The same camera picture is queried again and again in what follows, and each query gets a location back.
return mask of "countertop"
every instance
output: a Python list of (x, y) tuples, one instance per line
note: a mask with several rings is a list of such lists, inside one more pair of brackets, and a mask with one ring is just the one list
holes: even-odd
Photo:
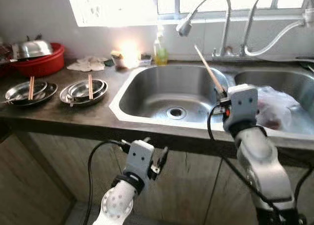
[[(228, 72), (229, 68), (241, 70), (243, 65), (238, 64), (212, 64), (213, 67)], [(265, 67), (265, 63), (252, 63), (250, 68)], [(88, 139), (105, 140), (126, 139), (129, 141), (152, 138), (152, 144), (157, 148), (169, 146), (172, 150), (187, 151), (202, 154), (215, 154), (219, 148), (227, 156), (235, 157), (236, 150), (229, 134), (223, 131), (214, 131), (217, 141), (209, 141), (209, 136), (204, 129), (191, 129), (168, 125), (152, 125), (145, 123), (133, 123), (120, 121), (109, 108), (124, 81), (128, 78), (130, 70), (116, 70), (115, 67), (105, 67), (103, 71), (92, 72), (93, 78), (99, 78), (108, 83), (108, 91), (103, 100), (93, 106), (72, 107), (62, 103), (59, 94), (67, 85), (87, 79), (84, 72), (62, 69), (61, 71), (39, 78), (47, 82), (56, 83), (58, 90), (51, 100), (38, 106), (20, 108), (13, 105), (0, 107), (0, 120), (6, 122), (13, 131), (41, 132), (54, 135), (75, 136)], [(8, 88), (27, 81), (27, 78), (18, 73), (0, 79), (0, 97)], [(293, 134), (288, 138), (282, 138), (272, 134), (271, 139), (278, 147), (298, 150), (304, 154), (314, 152), (314, 136), (294, 138)]]

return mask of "chopsticks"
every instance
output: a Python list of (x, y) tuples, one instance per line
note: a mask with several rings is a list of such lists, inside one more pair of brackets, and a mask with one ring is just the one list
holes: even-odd
[(200, 56), (202, 62), (204, 63), (205, 67), (207, 68), (207, 71), (212, 79), (212, 81), (214, 81), (215, 85), (216, 85), (216, 88), (217, 88), (217, 91), (218, 93), (220, 94), (223, 94), (225, 91), (224, 89), (222, 88), (221, 84), (219, 83), (219, 81), (217, 80), (216, 76), (214, 75), (214, 73), (211, 71), (208, 63), (206, 62), (206, 60), (204, 59), (203, 55), (201, 54), (201, 52), (199, 51), (198, 47), (196, 45), (194, 45), (198, 55)]
[(89, 99), (93, 99), (93, 80), (92, 75), (88, 74), (88, 93), (89, 93)]
[(33, 100), (35, 77), (31, 76), (29, 80), (28, 100)]

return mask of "sink drain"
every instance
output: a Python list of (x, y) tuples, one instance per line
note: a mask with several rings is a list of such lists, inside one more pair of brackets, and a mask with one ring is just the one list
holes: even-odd
[(173, 120), (179, 120), (186, 116), (186, 111), (182, 107), (171, 107), (166, 112), (167, 116)]

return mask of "stainless steel bowl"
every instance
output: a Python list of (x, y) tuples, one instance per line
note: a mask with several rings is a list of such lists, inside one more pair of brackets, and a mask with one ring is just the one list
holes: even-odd
[[(102, 91), (105, 86), (105, 82), (100, 79), (93, 80), (93, 96), (95, 97), (98, 93)], [(83, 80), (73, 84), (68, 90), (69, 99), (75, 101), (86, 101), (89, 99), (89, 85), (88, 80)]]
[(12, 45), (13, 58), (24, 59), (53, 54), (51, 44), (44, 40), (27, 41)]
[[(34, 83), (34, 94), (33, 99), (36, 100), (37, 97), (41, 96), (42, 92), (46, 89), (47, 82), (35, 80)], [(28, 102), (28, 92), (29, 92), (29, 81), (18, 84), (10, 88), (5, 93), (5, 99), (12, 100), (13, 104), (25, 104)]]

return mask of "double sink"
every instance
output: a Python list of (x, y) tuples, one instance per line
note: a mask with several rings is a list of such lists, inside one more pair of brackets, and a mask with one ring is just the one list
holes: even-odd
[[(212, 68), (222, 86), (271, 86), (301, 104), (291, 109), (290, 127), (277, 132), (314, 134), (314, 76), (310, 72), (287, 67), (221, 70)], [(216, 103), (215, 86), (204, 67), (169, 65), (131, 72), (110, 108), (121, 121), (206, 129), (208, 113)], [(222, 131), (219, 113), (211, 123), (213, 130)]]

